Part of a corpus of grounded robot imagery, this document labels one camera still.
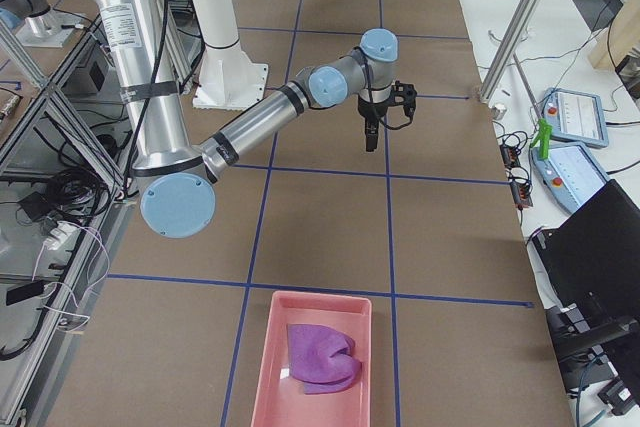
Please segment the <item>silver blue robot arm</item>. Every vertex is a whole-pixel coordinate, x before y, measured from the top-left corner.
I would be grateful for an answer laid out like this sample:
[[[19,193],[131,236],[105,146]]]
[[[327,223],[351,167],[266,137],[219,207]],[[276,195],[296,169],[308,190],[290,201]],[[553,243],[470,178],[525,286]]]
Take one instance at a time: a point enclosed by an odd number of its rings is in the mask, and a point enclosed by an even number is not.
[[[213,186],[224,169],[305,111],[356,96],[376,115],[398,90],[397,38],[376,28],[345,56],[305,68],[265,94],[268,68],[243,51],[232,0],[192,0],[204,43],[194,103],[237,111],[196,145],[184,123],[176,51],[168,44],[167,1],[93,1],[134,129],[138,156],[128,169],[140,190],[141,214],[164,237],[184,238],[204,229],[214,216]]]

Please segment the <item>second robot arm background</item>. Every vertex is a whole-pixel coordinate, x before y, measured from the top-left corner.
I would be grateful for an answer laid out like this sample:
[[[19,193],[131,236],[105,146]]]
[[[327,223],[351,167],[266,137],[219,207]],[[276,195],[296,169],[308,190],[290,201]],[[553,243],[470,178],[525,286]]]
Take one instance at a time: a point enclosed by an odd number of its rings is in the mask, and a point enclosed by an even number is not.
[[[26,47],[62,48],[70,36],[48,0],[1,0],[1,20]]]

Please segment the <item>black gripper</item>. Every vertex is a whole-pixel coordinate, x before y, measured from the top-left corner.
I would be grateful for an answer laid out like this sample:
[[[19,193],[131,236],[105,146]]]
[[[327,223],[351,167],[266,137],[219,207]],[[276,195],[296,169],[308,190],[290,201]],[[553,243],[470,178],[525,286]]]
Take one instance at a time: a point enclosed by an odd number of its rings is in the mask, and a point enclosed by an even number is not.
[[[365,119],[365,151],[372,152],[378,147],[379,123],[384,120],[389,108],[389,100],[371,102],[368,99],[358,97],[358,113]]]

